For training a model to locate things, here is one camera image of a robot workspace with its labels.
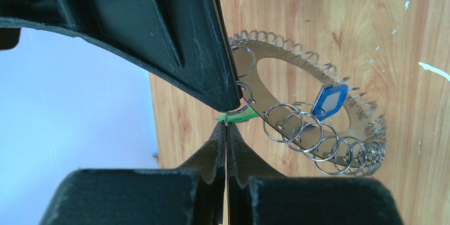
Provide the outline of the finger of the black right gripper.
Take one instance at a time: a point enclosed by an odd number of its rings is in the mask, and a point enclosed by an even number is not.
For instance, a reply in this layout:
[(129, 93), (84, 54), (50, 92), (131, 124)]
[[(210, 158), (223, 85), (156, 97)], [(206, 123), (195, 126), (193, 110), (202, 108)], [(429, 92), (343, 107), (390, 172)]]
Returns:
[(220, 0), (1, 0), (4, 49), (22, 28), (81, 38), (217, 111), (240, 105)]

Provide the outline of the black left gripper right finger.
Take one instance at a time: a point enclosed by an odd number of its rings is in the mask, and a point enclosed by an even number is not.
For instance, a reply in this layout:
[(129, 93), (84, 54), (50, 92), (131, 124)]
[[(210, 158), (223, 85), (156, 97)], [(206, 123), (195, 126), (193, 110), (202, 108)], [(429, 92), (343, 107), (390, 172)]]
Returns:
[(287, 177), (227, 126), (231, 224), (402, 224), (390, 191), (354, 177)]

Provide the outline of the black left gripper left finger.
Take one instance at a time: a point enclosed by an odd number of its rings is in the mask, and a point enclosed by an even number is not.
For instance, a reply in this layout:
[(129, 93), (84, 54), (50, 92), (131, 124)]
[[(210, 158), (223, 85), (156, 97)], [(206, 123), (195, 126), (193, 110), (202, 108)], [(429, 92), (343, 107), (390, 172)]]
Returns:
[(174, 169), (78, 169), (57, 187), (41, 224), (220, 224), (226, 126)]

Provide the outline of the green key tag with key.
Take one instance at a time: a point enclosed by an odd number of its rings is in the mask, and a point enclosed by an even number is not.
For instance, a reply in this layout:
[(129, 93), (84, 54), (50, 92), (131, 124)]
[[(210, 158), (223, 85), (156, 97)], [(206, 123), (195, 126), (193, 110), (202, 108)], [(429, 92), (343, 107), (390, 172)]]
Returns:
[(220, 122), (226, 120), (227, 122), (232, 123), (243, 123), (258, 116), (259, 114), (252, 107), (249, 106), (241, 111), (233, 111), (221, 114), (220, 116), (216, 117), (214, 121)]

